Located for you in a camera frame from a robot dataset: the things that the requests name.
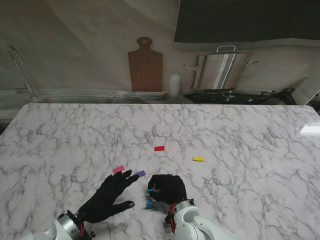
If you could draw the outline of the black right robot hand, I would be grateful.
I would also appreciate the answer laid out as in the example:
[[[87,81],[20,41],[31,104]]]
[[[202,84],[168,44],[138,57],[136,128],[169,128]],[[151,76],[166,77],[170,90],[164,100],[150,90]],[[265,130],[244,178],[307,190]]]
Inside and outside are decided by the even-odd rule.
[[[149,196],[157,202],[173,205],[187,199],[185,184],[178,175],[154,174],[147,187],[152,189]]]

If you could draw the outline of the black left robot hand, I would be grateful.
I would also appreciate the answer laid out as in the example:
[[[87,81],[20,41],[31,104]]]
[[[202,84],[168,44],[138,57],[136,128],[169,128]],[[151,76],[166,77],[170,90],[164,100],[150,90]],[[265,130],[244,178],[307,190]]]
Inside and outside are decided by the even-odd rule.
[[[79,208],[77,219],[80,222],[95,224],[133,208],[135,203],[131,200],[119,204],[115,204],[115,201],[138,178],[138,175],[132,175],[131,170],[109,175],[95,194]]]

